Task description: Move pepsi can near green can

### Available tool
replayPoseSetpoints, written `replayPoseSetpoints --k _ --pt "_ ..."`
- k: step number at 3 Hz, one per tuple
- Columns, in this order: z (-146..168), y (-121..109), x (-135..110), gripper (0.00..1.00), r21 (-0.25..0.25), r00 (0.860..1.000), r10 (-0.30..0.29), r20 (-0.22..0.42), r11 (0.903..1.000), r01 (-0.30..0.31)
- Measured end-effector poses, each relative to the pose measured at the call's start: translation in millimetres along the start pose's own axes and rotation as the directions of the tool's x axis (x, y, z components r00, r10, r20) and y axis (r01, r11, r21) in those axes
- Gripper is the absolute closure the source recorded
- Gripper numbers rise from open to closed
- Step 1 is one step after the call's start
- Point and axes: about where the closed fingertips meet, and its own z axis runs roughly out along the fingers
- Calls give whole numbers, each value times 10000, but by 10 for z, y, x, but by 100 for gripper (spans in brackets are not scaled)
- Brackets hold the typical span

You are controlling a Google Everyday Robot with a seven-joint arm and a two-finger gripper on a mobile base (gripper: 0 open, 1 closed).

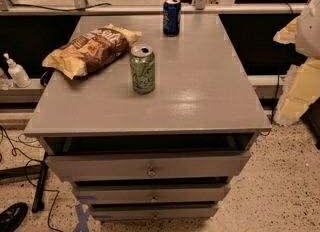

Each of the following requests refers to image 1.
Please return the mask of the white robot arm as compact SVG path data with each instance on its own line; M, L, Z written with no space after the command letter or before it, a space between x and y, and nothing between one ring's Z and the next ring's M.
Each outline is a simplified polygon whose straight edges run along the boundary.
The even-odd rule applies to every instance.
M290 66L276 106L274 121L291 125L320 98L320 0L309 0L301 14L278 31L273 40L293 43L296 52L306 57L302 65Z

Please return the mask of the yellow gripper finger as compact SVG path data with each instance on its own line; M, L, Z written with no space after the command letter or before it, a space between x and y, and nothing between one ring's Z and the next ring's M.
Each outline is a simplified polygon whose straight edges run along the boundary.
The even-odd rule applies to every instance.
M297 21L299 17L291 20L280 31L277 31L273 40L280 44L294 44L296 40Z
M300 66L291 65L285 76L274 121L279 125L297 122L319 98L320 60L308 58Z

